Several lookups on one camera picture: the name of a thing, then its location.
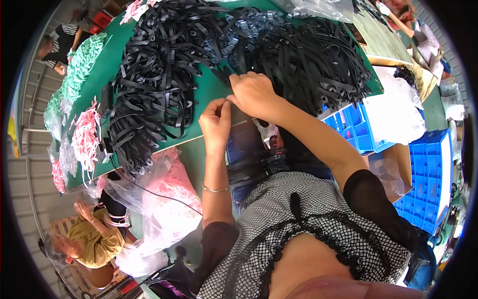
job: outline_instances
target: woman's left hand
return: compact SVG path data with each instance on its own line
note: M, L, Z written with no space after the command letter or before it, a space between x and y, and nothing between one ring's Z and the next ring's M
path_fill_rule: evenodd
M223 155L231 131L231 102L226 99L211 101L199 117L207 155Z

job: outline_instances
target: woman's right hand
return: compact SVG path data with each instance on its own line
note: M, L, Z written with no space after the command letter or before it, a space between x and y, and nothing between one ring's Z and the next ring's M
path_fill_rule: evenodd
M227 99L252 117L278 124L287 110L293 107L286 99L275 94L271 80L264 74L233 74L229 80L234 95Z
M93 213L91 212L91 208L84 204L80 199L77 199L75 201L75 203L73 204L73 208L75 208L78 215L82 216L87 221L91 221L94 218Z

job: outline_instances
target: cardboard box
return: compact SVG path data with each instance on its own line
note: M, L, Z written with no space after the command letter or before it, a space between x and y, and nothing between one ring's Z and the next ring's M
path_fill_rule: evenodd
M362 154L365 163L369 167L369 157L374 154L374 152L368 152ZM410 150L408 145L396 144L382 152L383 158L391 158L394 161L397 161L398 171L400 172L400 177L402 178L403 184L405 186L405 194L408 194L412 189L412 163L410 160ZM396 202L402 196L388 196L388 199L391 203Z

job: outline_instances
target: blue plastic crate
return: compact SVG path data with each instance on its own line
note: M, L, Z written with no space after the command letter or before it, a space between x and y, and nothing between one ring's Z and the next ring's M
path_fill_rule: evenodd
M334 128L361 154L370 151L379 153L395 145L385 140L378 143L374 141L369 117L362 104L358 104L356 108L347 107L324 119L323 122Z
M442 152L445 138L448 138L449 153L448 149L446 153ZM426 132L409 148L413 189L393 205L398 214L411 224L434 234L447 211L447 208L439 211L440 203L448 204L451 193L453 161L450 130ZM444 161L443 154L450 155L449 160Z

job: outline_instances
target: gold bracelet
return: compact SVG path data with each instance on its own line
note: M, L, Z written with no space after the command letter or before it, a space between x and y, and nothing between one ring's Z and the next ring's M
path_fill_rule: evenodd
M224 188L224 189L210 189L206 186L204 186L204 182L201 183L203 185L203 189L204 190L207 190L207 191L211 191L211 192L221 192L221 191L226 191L228 188Z

